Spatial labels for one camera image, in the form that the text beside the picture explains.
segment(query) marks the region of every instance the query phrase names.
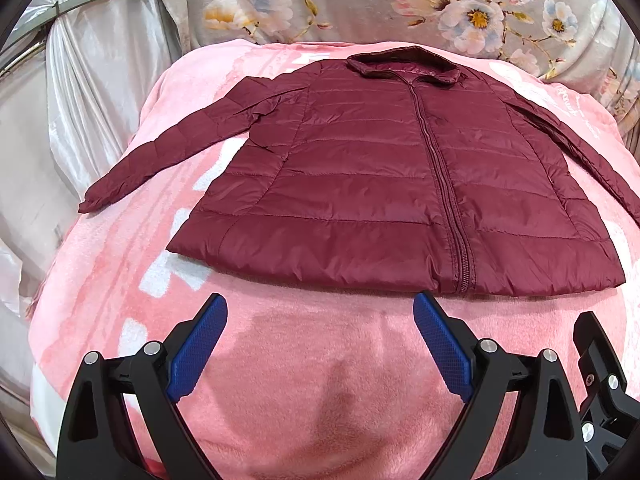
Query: zipper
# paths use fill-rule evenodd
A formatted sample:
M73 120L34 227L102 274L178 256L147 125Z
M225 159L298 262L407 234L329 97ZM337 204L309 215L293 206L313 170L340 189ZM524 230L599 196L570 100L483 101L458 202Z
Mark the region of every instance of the zipper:
M462 227L462 219L460 218L460 212L456 206L456 195L453 191L450 179L446 173L446 165L440 150L436 146L435 140L431 135L427 121L424 119L424 112L422 110L422 102L415 91L414 86L409 83L402 76L399 76L409 87L411 97L414 101L415 114L418 117L420 123L420 130L424 137L424 142L427 145L428 153L431 158L432 167L436 172L436 181L438 184L438 190L440 191L440 197L445 210L445 216L447 223L449 224L449 230L453 235L454 244L456 247L456 253L458 254L458 287L456 289L457 294L465 294L469 288L470 282L470 248L466 241L465 232Z

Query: zipper teeth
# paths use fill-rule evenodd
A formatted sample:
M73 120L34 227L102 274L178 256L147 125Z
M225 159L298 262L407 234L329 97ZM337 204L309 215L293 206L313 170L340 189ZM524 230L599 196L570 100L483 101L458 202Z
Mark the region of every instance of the zipper teeth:
M420 123L420 128L422 129L422 134L424 136L425 143L431 153L431 157L434 162L434 167L436 169L436 174L438 178L438 187L440 188L440 194L443 198L442 202L444 204L445 213L447 216L447 222L449 223L449 229L453 233L453 239L456 245L456 251L458 252L459 261L460 261L460 280L458 282L458 292L463 294L466 292L469 286L470 279L470 269L469 269L469 256L468 256L468 248L465 243L465 237L462 231L462 227L458 223L458 218L453 211L453 200L452 192L449 187L445 183L444 179L444 161L442 160L438 150L436 150L435 146L431 142L431 137L428 135L427 124L422 116L422 110L420 106L420 100L415 92L414 87L411 83L407 82L404 78L402 80L409 86L409 90L411 91L411 96L414 99L414 107L416 111L416 115L418 116L418 122Z

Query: floral curtain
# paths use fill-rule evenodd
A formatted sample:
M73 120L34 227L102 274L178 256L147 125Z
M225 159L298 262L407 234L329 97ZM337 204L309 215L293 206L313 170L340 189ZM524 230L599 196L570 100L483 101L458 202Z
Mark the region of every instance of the floral curtain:
M185 51L255 43L409 41L503 59L592 94L638 144L638 41L611 0L165 0Z

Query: maroon puffer jacket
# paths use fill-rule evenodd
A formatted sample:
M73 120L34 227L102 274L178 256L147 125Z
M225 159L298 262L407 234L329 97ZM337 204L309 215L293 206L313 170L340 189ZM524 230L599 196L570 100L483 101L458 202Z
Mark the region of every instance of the maroon puffer jacket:
M225 98L133 150L80 212L251 128L167 249L279 281L555 295L624 273L562 149L640 221L640 200L553 114L419 47L327 59Z

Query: jacket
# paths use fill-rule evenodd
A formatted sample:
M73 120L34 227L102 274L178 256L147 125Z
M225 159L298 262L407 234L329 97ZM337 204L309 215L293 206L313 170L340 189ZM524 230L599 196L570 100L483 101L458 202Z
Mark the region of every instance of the jacket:
M342 288L551 296L625 281L562 150L639 222L622 177L545 108L418 46L246 77L124 157L79 211L247 129L169 251Z

